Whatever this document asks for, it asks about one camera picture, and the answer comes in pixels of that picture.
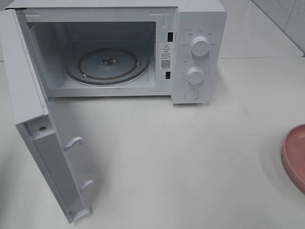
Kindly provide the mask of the round white door button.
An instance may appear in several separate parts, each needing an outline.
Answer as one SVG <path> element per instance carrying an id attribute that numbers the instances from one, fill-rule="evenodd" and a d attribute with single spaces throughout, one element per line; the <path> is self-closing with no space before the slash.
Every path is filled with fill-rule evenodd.
<path id="1" fill-rule="evenodd" d="M 188 101 L 196 101 L 199 97 L 199 92 L 195 89 L 189 89 L 185 92 L 184 96 Z"/>

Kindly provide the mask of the white timer knob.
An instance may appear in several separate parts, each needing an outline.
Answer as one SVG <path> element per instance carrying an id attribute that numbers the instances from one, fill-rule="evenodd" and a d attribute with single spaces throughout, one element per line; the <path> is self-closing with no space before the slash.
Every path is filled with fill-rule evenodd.
<path id="1" fill-rule="evenodd" d="M 200 84 L 205 77 L 204 71 L 199 67 L 192 67 L 187 71 L 187 81 L 189 84 Z"/>

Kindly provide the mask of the white microwave door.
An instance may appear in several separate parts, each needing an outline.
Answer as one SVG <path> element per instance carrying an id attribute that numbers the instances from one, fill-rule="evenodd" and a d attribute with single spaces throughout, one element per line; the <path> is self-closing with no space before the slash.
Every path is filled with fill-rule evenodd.
<path id="1" fill-rule="evenodd" d="M 61 140 L 48 97 L 42 86 L 41 64 L 30 37 L 31 28 L 20 10 L 0 13 L 0 39 L 16 128 L 67 221 L 72 223 L 90 212 L 84 186 L 77 182 L 68 151 L 82 144 L 75 137 Z"/>

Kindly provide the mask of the pink round plate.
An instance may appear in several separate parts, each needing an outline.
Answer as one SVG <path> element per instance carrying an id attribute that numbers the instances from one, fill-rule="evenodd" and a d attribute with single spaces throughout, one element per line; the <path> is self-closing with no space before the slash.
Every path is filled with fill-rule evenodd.
<path id="1" fill-rule="evenodd" d="M 292 128 L 285 136 L 281 160 L 294 185 L 305 193 L 305 124 Z"/>

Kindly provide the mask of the white microwave oven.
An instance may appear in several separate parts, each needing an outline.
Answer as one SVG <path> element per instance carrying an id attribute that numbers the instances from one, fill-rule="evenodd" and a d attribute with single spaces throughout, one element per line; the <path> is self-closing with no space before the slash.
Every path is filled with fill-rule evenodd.
<path id="1" fill-rule="evenodd" d="M 24 13 L 42 68 L 40 80 L 48 98 L 169 96 L 174 104 L 204 104 L 213 88 L 227 13 L 217 0 L 16 0 L 4 10 Z M 198 34 L 210 40 L 209 52 L 191 52 Z M 65 52 L 77 43 L 101 40 L 154 43 L 146 72 L 119 84 L 92 85 L 71 78 Z M 189 84 L 187 71 L 201 68 L 205 77 Z M 185 92 L 199 92 L 196 101 Z"/>

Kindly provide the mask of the upper white power knob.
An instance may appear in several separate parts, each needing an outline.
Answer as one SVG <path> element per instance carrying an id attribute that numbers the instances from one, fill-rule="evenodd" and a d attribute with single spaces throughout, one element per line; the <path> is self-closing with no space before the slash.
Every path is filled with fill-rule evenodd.
<path id="1" fill-rule="evenodd" d="M 210 40 L 207 36 L 198 34 L 190 41 L 191 52 L 194 56 L 206 55 L 210 49 Z"/>

